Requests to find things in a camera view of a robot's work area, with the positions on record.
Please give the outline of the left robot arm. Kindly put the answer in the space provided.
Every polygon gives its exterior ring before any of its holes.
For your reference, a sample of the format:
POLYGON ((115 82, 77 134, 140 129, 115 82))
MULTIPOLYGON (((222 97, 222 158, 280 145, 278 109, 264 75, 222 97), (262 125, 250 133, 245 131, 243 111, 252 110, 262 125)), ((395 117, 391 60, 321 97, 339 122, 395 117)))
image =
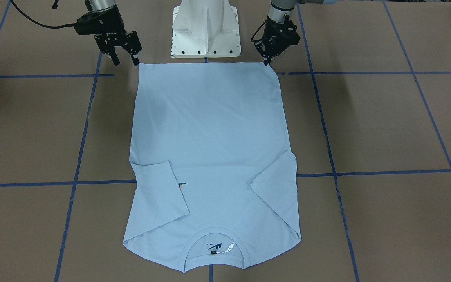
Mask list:
POLYGON ((297 4, 333 5, 336 0, 271 0, 266 20, 251 37, 251 42, 268 66, 288 47, 299 44, 298 27, 292 15, 297 4))

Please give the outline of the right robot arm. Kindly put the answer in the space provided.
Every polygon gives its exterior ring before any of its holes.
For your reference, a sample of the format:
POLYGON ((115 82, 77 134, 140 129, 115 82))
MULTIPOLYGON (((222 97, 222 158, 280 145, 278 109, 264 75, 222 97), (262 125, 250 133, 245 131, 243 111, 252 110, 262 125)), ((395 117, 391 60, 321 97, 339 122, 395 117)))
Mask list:
POLYGON ((114 0, 84 1, 88 13, 77 19, 74 29, 79 35, 93 35, 99 50, 107 54, 115 66, 120 60, 115 52, 116 47, 126 50, 134 66, 138 66, 139 52, 143 49, 136 31, 127 32, 122 16, 114 0))

